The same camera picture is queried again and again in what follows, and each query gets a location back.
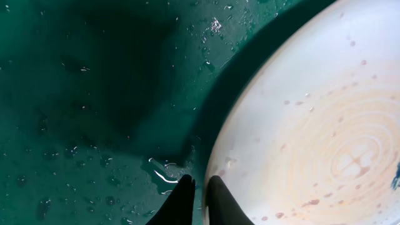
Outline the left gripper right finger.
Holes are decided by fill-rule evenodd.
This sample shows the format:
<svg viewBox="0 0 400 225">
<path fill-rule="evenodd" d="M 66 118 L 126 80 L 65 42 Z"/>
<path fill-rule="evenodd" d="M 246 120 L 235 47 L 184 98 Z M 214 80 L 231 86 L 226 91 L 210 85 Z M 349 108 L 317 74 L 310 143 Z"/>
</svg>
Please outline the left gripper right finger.
<svg viewBox="0 0 400 225">
<path fill-rule="evenodd" d="M 206 189 L 210 225 L 254 225 L 226 187 L 220 176 L 210 178 Z"/>
</svg>

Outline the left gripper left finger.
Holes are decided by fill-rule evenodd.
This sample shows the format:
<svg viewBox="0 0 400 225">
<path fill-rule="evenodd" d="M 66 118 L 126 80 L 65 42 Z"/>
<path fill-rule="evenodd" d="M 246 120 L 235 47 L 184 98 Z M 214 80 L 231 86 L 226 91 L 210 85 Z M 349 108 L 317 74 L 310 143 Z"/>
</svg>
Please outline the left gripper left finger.
<svg viewBox="0 0 400 225">
<path fill-rule="evenodd" d="M 146 225 L 191 225 L 196 181 L 185 174 Z"/>
</svg>

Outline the light blue plate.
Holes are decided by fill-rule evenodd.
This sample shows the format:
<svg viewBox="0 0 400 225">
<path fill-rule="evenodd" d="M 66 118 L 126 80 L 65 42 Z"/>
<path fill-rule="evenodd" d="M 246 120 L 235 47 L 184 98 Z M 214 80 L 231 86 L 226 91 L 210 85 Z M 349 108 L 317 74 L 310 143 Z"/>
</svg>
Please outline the light blue plate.
<svg viewBox="0 0 400 225">
<path fill-rule="evenodd" d="M 399 0 L 336 1 L 246 86 L 216 139 L 254 224 L 399 223 Z"/>
</svg>

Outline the teal plastic tray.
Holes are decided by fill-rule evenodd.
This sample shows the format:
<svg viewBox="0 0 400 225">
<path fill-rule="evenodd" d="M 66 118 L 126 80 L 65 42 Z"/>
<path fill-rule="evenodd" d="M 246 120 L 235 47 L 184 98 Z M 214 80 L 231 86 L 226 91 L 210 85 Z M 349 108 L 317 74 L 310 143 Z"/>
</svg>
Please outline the teal plastic tray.
<svg viewBox="0 0 400 225">
<path fill-rule="evenodd" d="M 237 96 L 328 1 L 1 2 L 1 223 L 202 223 Z"/>
</svg>

